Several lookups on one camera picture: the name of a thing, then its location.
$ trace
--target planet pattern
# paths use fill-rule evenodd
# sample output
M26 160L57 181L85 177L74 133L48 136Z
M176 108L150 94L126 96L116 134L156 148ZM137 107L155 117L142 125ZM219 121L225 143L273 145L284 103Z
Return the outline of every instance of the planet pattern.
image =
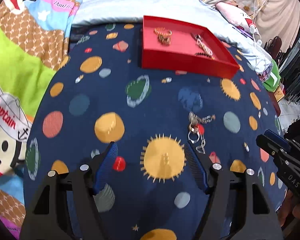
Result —
M51 170L56 171L58 174L64 174L69 172L67 165L61 160L55 160L52 164Z
M251 84L255 88L255 90L260 91L260 88L259 88L258 84L253 79L251 79Z
M180 192L174 199L177 208L184 208L190 202L190 194L188 192Z
M94 203L97 206L98 212L103 213L112 209L115 202L115 194L112 188L106 184L103 190L93 196Z
M169 229L154 229L143 235L140 240L177 240L176 234Z
M103 143L116 142L124 134L124 124L121 117L114 113L106 113L100 116L94 125L96 137Z
M238 116L233 112L226 112L223 116L223 124L232 133L238 133L240 131L240 120Z
M123 28L126 29L126 30L130 30L134 27L133 24L126 24Z
M139 76L137 80L130 82L126 86L127 105L135 108L147 98L151 93L152 87L148 75Z
M263 108L263 113L264 113L266 116L268 116L268 111L267 111L267 109Z
M270 175L270 185L273 186L274 183L275 183L275 174L274 172L272 172Z
M118 33L109 33L106 36L107 40L111 40L111 39L115 39L116 37L118 37Z
M260 167L260 169L258 170L258 178L261 182L261 184L263 185L263 187L265 186L265 175L263 173L262 168Z
M244 173L246 169L246 165L244 165L244 163L241 160L234 160L230 167L231 171L240 173Z
M260 148L260 158L264 163L266 163L269 159L269 154L261 148Z
M108 32L113 31L114 28L115 28L115 23L109 23L109 24L106 25L105 28L106 28L106 30L107 30Z
M198 112L203 107L200 93L191 87L183 87L178 93L178 100L187 111Z
M82 36L81 39L77 42L77 44L88 41L89 39L90 39L90 36Z
M253 116L249 117L249 125L254 131L258 129L258 122Z
M53 111L43 120L42 131L47 138L53 138L60 133L63 124L63 114Z
M31 140L29 148L26 150L25 163L31 180L35 180L40 166L41 156L38 149L38 141L36 138Z
M90 99L84 94L76 95L69 104L69 112L73 116L79 116L84 114L90 104Z
M63 90L63 83L57 82L50 89L50 95L54 98L61 93Z
M100 154L100 152L99 152L99 150L98 149L95 149L95 150L92 150L91 151L91 158L93 158L94 156L96 156L96 155L99 155Z
M255 106L255 108L260 110L261 109L261 103L260 103L259 98L256 96L256 94L254 92L250 93L250 99L251 99L253 105Z
M84 73L92 73L98 70L102 65L102 58L94 56L86 59L80 66L80 70Z
M101 69L99 72L99 76L101 78L106 78L107 76L109 76L111 74L111 69L110 68L104 68Z
M283 182L281 179L278 178L278 188L281 189L283 186Z

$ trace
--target sun pattern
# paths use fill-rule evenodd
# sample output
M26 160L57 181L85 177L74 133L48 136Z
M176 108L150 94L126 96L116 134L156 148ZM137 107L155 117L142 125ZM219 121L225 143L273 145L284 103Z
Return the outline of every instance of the sun pattern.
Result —
M224 78L221 80L221 88L222 91L231 99L234 99L234 101L238 101L241 97L240 91L237 88L237 86L227 78Z
M143 147L144 152L141 152L140 164L143 165L141 171L144 171L143 176L148 175L153 178L153 183L156 179L159 182L166 179L179 177L183 172L183 167L186 166L184 145L180 145L181 140L177 138L155 135L155 138L147 140L148 146Z

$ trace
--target green fabric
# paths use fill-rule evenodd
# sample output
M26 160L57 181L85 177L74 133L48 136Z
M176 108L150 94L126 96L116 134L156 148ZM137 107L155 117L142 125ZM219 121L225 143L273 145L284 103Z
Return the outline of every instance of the green fabric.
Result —
M264 87L266 88L266 90L268 90L269 92L274 92L278 86L279 86L279 82L280 82L280 75L279 75L279 69L278 69L278 65L277 63L272 60L272 64L273 64L273 68L271 71L271 76L270 78L263 83Z
M24 52L0 29L0 87L18 97L25 114L35 116L55 71Z

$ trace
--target gold bracelet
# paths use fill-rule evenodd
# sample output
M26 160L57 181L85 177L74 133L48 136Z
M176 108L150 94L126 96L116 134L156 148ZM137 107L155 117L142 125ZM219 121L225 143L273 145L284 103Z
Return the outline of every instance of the gold bracelet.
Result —
M172 31L171 30L167 30L168 33L163 33L162 31L164 31L166 28L164 27L157 27L154 28L154 33L163 37L169 37L172 35Z

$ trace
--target pillowcase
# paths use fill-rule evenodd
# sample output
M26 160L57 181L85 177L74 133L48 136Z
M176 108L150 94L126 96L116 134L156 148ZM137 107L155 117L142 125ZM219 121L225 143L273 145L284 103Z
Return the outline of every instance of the pillowcase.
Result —
M229 23L236 26L238 29L246 31L247 33L255 34L256 41L261 40L257 26L252 22L250 16L243 10L223 2L217 3L216 8Z

